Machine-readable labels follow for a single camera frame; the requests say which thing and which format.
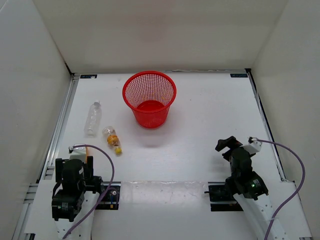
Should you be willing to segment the small yellow-label plastic bottle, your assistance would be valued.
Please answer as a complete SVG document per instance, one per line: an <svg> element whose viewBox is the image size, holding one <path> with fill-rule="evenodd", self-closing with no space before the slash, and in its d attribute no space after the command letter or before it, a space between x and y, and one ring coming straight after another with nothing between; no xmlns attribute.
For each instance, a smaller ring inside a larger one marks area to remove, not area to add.
<svg viewBox="0 0 320 240"><path fill-rule="evenodd" d="M107 126L102 130L102 135L105 138L108 146L114 151L117 156L122 154L120 139L112 126Z"/></svg>

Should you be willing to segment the clear plastic bottle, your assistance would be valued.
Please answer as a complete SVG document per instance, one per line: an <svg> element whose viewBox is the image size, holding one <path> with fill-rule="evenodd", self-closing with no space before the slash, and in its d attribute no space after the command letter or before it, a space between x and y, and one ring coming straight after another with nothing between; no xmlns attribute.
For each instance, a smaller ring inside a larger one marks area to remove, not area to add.
<svg viewBox="0 0 320 240"><path fill-rule="evenodd" d="M98 134L102 117L102 106L99 100L94 101L90 106L84 126L84 136L87 138L96 137Z"/></svg>

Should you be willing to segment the orange plastic bottle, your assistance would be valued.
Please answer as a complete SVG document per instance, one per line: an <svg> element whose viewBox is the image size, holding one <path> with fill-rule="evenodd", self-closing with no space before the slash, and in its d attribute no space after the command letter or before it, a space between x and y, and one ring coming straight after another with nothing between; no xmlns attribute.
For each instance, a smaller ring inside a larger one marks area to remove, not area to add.
<svg viewBox="0 0 320 240"><path fill-rule="evenodd" d="M88 158L88 147L85 147L85 162L87 162L87 158Z"/></svg>

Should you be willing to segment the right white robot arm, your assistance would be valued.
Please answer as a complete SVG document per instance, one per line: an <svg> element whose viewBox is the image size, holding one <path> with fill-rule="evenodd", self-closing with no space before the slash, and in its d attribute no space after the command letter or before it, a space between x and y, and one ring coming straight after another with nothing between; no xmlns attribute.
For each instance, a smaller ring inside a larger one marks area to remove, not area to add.
<svg viewBox="0 0 320 240"><path fill-rule="evenodd" d="M220 152L230 164L231 176L225 180L224 193L230 200L241 206L248 222L259 240L288 240L289 236L280 221L273 216L269 190L263 179L253 170L252 157L260 152L262 143L249 139L243 145L234 136L219 139L215 150Z"/></svg>

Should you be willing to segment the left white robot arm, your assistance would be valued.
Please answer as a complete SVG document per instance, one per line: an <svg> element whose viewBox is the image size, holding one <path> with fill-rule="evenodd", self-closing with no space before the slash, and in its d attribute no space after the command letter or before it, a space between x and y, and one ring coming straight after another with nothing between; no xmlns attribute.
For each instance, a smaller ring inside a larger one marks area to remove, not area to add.
<svg viewBox="0 0 320 240"><path fill-rule="evenodd" d="M97 200L105 188L94 175L94 158L55 160L55 181L51 213L59 240L89 240Z"/></svg>

